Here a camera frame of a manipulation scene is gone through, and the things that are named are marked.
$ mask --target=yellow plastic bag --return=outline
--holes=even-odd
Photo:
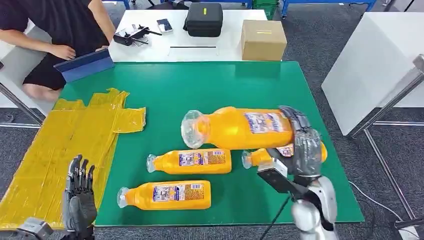
[[[28,217],[63,228],[62,194],[70,161],[78,154],[95,165],[93,190],[100,207],[118,133],[142,131],[146,108],[124,109],[125,91],[114,88],[82,100],[59,99],[26,152],[0,202],[0,229],[16,229]]]

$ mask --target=blue tablet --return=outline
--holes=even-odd
[[[114,66],[109,50],[102,49],[70,61],[61,62],[54,65],[54,68],[62,73],[67,83],[71,83]]]

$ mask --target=person's arm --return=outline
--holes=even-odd
[[[0,40],[18,47],[50,53],[58,58],[65,60],[74,59],[76,55],[75,50],[69,46],[54,45],[48,42],[33,39],[14,29],[0,30]]]
[[[88,8],[93,13],[95,21],[110,43],[114,37],[116,29],[109,17],[108,11],[106,11],[105,6],[103,6],[102,0],[91,0],[88,4]]]

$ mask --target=black case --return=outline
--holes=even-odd
[[[223,27],[223,7],[219,3],[193,2],[183,29],[192,37],[219,37]]]

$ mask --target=cardboard box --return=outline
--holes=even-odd
[[[241,56],[250,61],[281,61],[287,46],[280,21],[244,20]]]

